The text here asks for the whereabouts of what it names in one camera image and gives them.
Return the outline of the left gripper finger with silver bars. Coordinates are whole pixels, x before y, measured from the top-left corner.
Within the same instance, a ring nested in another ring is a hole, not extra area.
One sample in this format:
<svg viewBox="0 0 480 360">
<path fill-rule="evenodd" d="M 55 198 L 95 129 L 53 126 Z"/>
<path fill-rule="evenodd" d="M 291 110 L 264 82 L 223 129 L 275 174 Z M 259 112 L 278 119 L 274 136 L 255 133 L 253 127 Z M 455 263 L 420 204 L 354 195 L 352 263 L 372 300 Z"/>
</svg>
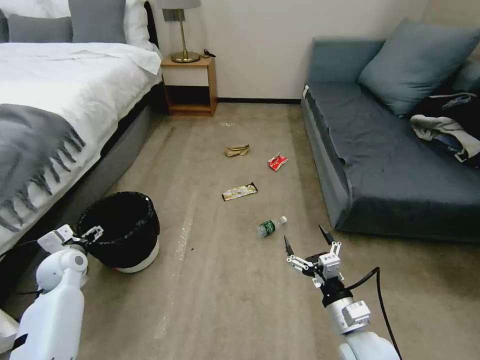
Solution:
<svg viewBox="0 0 480 360">
<path fill-rule="evenodd" d="M 102 237 L 103 233 L 104 229 L 101 226 L 96 225 L 81 235 L 79 242 L 85 245 L 92 245 Z"/>
</svg>

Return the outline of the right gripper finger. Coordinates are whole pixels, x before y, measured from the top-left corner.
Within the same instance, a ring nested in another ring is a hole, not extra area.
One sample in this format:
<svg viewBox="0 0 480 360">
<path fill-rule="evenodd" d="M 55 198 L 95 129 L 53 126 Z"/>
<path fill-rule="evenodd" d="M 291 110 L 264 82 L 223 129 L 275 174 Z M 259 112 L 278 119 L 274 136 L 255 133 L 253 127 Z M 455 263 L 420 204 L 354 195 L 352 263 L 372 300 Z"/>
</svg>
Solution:
<svg viewBox="0 0 480 360">
<path fill-rule="evenodd" d="M 294 269 L 302 272 L 303 275 L 313 275 L 314 272 L 314 265 L 312 262 L 307 261 L 301 257 L 295 255 L 291 244 L 286 235 L 283 236 L 284 244 L 285 244 L 285 251 L 287 254 L 286 261 L 290 264 L 291 267 Z"/>
<path fill-rule="evenodd" d="M 319 255 L 319 259 L 339 259 L 339 253 L 342 246 L 340 241 L 335 241 L 333 236 L 325 230 L 320 224 L 318 225 L 321 234 L 327 244 L 330 246 L 328 252 L 323 252 Z"/>
</svg>

